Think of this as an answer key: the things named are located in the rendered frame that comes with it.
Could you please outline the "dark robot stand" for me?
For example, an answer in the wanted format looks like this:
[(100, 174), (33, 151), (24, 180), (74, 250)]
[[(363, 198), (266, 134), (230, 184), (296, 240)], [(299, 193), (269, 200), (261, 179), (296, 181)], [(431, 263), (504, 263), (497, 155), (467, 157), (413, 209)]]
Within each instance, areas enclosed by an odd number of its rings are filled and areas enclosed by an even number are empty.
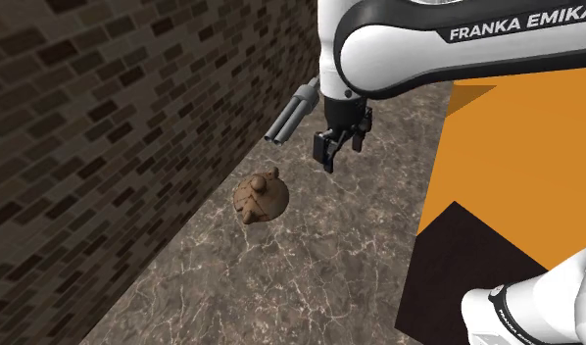
[(469, 345), (465, 293), (546, 269), (457, 202), (416, 236), (394, 327), (422, 345)]

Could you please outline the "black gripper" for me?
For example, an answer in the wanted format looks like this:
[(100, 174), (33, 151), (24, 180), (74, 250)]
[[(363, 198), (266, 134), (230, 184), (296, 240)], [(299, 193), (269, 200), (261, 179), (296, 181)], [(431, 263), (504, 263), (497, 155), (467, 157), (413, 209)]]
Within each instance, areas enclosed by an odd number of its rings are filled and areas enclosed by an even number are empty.
[(352, 137), (352, 149), (361, 153), (366, 133), (372, 128), (372, 109), (366, 98), (338, 100), (324, 98), (324, 115), (328, 130), (314, 135), (313, 158), (327, 173), (333, 173), (333, 161), (345, 141), (345, 131), (357, 129)]

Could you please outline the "grey double metal tube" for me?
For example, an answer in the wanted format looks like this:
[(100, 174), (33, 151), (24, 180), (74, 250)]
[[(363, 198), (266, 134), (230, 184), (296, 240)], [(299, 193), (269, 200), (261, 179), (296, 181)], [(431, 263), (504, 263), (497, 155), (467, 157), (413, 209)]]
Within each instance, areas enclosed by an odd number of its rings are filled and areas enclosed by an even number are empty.
[(264, 135), (264, 140), (278, 146), (285, 143), (317, 105), (319, 78), (313, 77), (308, 83), (300, 85), (292, 95), (274, 123)]

